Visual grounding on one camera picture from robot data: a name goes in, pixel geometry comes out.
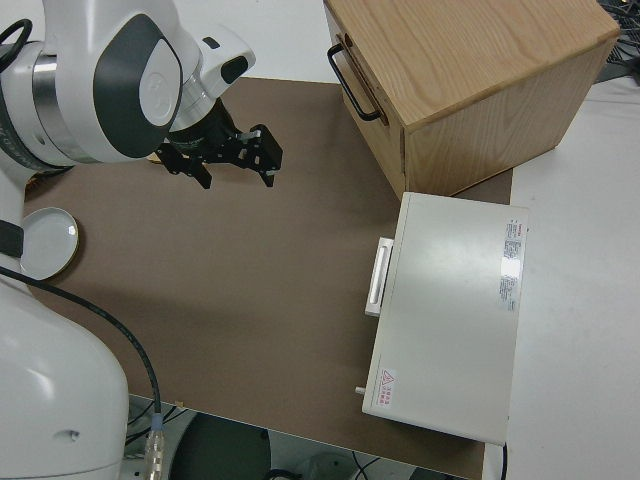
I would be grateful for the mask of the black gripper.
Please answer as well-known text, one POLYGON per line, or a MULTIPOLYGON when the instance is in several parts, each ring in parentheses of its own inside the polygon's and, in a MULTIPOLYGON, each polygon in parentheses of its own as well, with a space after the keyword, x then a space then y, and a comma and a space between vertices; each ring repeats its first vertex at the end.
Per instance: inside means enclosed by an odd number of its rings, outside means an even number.
POLYGON ((283 150, 268 127, 259 124, 249 132, 237 133, 221 98, 201 120, 170 132, 168 140, 155 151, 161 164, 172 175, 195 179, 203 189, 211 188, 212 175, 198 158, 213 162, 222 155, 224 163, 256 172, 268 188, 281 169, 283 150))

